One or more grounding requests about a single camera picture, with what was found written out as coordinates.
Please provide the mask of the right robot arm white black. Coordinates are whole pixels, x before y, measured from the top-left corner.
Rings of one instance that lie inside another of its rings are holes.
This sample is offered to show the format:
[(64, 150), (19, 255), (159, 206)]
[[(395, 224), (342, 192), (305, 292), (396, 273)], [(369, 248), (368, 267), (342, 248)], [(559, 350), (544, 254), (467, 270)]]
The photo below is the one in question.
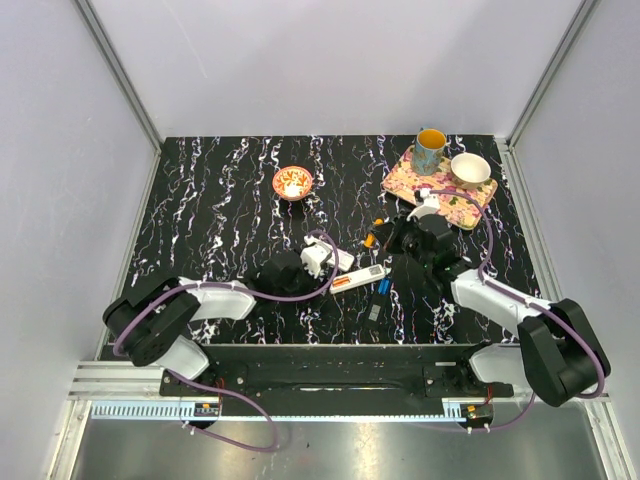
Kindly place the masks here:
[(491, 384), (511, 385), (530, 389), (553, 407), (602, 393), (611, 367), (577, 302), (549, 302), (491, 279), (458, 255), (453, 232), (436, 214), (398, 216), (373, 226), (372, 234), (387, 253), (419, 265), (431, 293), (517, 338), (516, 346), (479, 344), (467, 350), (454, 373), (460, 392), (476, 396)]

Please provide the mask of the white remote black batteries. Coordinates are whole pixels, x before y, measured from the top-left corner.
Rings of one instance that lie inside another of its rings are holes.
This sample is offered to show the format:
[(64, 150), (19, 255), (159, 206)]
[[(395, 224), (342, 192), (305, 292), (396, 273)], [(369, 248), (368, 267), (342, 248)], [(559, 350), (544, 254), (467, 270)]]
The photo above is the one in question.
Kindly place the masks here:
[(326, 263), (331, 268), (337, 266), (340, 272), (347, 272), (352, 268), (354, 261), (355, 257), (352, 254), (341, 249), (334, 252), (333, 249), (330, 248)]

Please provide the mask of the white remote orange batteries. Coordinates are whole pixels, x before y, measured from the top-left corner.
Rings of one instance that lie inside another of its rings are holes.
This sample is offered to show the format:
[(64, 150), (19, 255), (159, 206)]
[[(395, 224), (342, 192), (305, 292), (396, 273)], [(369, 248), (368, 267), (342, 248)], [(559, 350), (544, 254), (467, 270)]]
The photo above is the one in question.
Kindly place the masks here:
[[(361, 286), (366, 286), (366, 285), (369, 285), (371, 283), (380, 281), (386, 275), (388, 275), (390, 273), (390, 271), (391, 271), (391, 269), (389, 267), (384, 267), (381, 264), (375, 264), (375, 265), (372, 265), (370, 267), (362, 268), (362, 269), (359, 269), (359, 270), (355, 270), (355, 271), (352, 271), (352, 272), (345, 273), (343, 275), (339, 275), (334, 280), (348, 277), (350, 279), (350, 283), (349, 284), (352, 285), (351, 289), (355, 289), (355, 288), (358, 288), (358, 287), (361, 287)], [(329, 292), (331, 294), (333, 294), (333, 295), (338, 294), (338, 293), (333, 293), (332, 292), (332, 284), (331, 284), (331, 286), (329, 288)]]

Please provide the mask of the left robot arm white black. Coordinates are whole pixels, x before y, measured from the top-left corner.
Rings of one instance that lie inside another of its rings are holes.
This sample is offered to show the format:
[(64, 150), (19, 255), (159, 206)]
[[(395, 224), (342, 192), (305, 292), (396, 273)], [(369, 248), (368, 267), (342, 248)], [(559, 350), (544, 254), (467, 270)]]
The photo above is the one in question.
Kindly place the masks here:
[(204, 352), (184, 335), (192, 321), (244, 320), (261, 300), (296, 303), (324, 294), (345, 254), (316, 242), (280, 252), (240, 280), (210, 282), (153, 272), (113, 301), (102, 319), (115, 336), (114, 354), (136, 367), (152, 364), (182, 375), (195, 395), (217, 380)]

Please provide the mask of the orange handled screwdriver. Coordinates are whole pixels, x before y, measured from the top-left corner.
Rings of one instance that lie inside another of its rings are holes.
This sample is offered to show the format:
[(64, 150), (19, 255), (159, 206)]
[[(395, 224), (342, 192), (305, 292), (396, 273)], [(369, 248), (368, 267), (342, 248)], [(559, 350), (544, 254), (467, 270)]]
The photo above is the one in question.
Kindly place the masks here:
[[(374, 221), (374, 225), (375, 225), (375, 226), (381, 225), (381, 224), (383, 224), (383, 223), (384, 223), (384, 220), (383, 220), (383, 219), (380, 219), (380, 218), (378, 218), (378, 219), (376, 219), (376, 220)], [(373, 247), (373, 245), (374, 245), (374, 243), (375, 243), (375, 241), (376, 241), (375, 236), (374, 236), (372, 233), (368, 233), (368, 234), (367, 234), (366, 239), (365, 239), (365, 240), (364, 240), (364, 242), (363, 242), (363, 245), (364, 245), (366, 248), (372, 248), (372, 247)]]

